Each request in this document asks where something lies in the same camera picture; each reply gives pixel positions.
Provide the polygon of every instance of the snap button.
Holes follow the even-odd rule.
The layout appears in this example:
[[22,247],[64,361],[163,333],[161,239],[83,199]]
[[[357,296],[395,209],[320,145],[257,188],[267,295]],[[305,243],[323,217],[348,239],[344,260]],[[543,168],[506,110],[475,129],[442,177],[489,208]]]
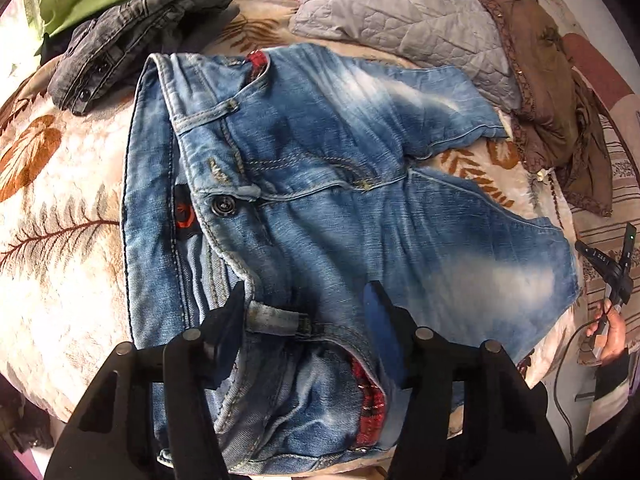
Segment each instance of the snap button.
[[211,209],[218,216],[231,216],[236,213],[236,200],[229,195],[218,195],[213,199]]

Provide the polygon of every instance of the black clamp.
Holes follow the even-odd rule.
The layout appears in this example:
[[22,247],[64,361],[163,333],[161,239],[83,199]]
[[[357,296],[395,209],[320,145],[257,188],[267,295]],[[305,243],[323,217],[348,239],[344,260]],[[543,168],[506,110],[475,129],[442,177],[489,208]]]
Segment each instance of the black clamp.
[[[625,238],[622,244],[622,253],[618,261],[607,256],[602,251],[589,247],[582,241],[575,243],[575,249],[582,254],[593,266],[596,272],[602,277],[606,284],[605,296],[610,299],[611,307],[618,312],[624,304],[629,302],[631,293],[634,290],[634,280],[629,275],[631,269],[632,254],[636,243],[636,228],[631,224],[626,224]],[[598,328],[587,339],[589,348],[596,359],[600,358],[604,348],[607,333],[609,332],[609,321],[606,312],[598,322]]]
[[[401,388],[412,388],[389,480],[570,478],[546,402],[500,343],[464,346],[418,327],[379,282],[367,284],[364,304],[370,336],[385,349],[379,352],[385,370]],[[404,367],[397,366],[399,356]],[[465,385],[463,429],[447,440],[455,381]],[[524,465],[523,454],[535,460]]]
[[[51,456],[46,480],[229,480],[204,397],[229,377],[242,341],[244,283],[199,328],[166,345],[113,349]],[[151,386],[164,383],[174,469],[156,460]]]

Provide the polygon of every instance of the gray quilted pillow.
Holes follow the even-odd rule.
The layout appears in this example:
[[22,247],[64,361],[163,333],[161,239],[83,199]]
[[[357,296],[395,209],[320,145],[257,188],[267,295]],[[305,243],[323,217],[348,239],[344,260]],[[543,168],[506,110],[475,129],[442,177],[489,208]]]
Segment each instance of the gray quilted pillow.
[[506,110],[520,91],[494,20],[478,0],[300,0],[294,34],[346,40],[432,68],[451,64]]

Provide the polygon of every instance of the black cable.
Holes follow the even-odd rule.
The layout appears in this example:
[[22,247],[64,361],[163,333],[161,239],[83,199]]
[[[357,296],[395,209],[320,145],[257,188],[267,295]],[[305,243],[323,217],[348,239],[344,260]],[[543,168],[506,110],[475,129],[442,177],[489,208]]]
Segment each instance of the black cable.
[[[613,305],[611,305],[609,307],[609,309],[607,310],[606,314],[604,314],[604,317],[607,317],[609,315],[609,312],[611,311],[612,308],[613,308]],[[566,423],[567,429],[569,431],[569,454],[571,455],[571,467],[574,468],[574,473],[575,473],[577,478],[580,478],[580,472],[578,471],[577,464],[575,463],[574,429],[572,428],[571,421],[569,420],[569,417],[566,416],[566,413],[564,412],[564,410],[562,410],[562,407],[560,406],[560,401],[558,400],[558,378],[560,377],[560,370],[562,369],[562,364],[564,363],[564,358],[566,357],[567,352],[569,351],[569,347],[571,346],[571,343],[574,340],[574,338],[582,331],[582,329],[584,329],[584,328],[586,328],[589,325],[592,325],[594,323],[598,323],[598,321],[599,320],[597,320],[597,319],[592,319],[590,321],[587,321],[586,323],[583,323],[578,328],[576,328],[575,332],[573,334],[571,334],[571,337],[569,338],[569,342],[567,343],[567,346],[564,349],[564,352],[562,353],[562,357],[560,358],[560,364],[558,365],[558,372],[556,372],[556,378],[554,379],[554,404],[556,405],[556,408],[558,409],[558,412],[560,413],[560,415],[564,419],[564,422]]]

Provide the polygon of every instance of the jeans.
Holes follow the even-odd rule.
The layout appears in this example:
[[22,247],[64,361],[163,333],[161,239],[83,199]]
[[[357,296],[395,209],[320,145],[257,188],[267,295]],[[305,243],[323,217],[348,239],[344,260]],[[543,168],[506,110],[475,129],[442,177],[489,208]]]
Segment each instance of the jeans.
[[[398,439],[408,392],[367,336],[365,283],[418,325],[497,339],[519,360],[577,297],[574,257],[547,218],[422,164],[505,136],[459,70],[311,44],[248,58],[146,63],[122,205],[134,342],[199,325],[243,280],[244,341],[207,392],[227,466],[292,474],[375,457]],[[166,445],[160,388],[154,409]]]

